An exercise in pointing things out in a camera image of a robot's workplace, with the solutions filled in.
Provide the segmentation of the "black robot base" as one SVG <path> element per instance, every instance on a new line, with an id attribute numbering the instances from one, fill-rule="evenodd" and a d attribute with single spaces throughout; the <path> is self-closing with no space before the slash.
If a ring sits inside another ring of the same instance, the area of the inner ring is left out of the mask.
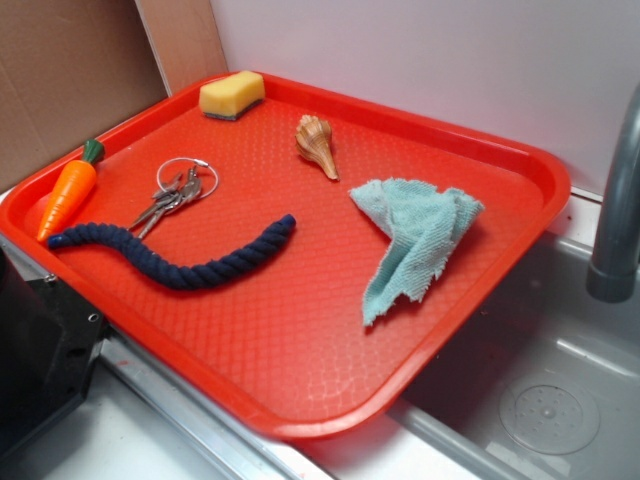
<path id="1" fill-rule="evenodd" d="M 26 280 L 1 254 L 1 458 L 87 397 L 106 321 L 61 279 Z"/>

